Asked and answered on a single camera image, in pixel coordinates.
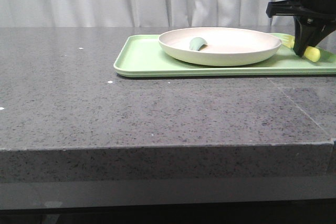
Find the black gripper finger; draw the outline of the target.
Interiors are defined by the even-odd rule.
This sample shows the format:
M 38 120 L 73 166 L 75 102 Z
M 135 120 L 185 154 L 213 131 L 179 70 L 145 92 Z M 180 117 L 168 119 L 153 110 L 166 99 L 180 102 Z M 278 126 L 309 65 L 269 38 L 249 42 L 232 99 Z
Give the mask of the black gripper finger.
M 327 35 L 330 23 L 321 19 L 309 19 L 303 16 L 294 17 L 295 44 L 293 50 L 297 56 L 302 57 L 308 46 L 315 47 Z

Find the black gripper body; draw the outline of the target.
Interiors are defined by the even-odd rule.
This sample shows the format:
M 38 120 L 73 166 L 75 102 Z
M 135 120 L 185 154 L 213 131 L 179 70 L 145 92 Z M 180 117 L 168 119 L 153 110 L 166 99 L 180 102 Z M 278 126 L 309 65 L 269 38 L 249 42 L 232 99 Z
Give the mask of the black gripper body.
M 295 21 L 305 25 L 335 24 L 335 0 L 283 0 L 270 2 L 266 14 L 292 16 Z

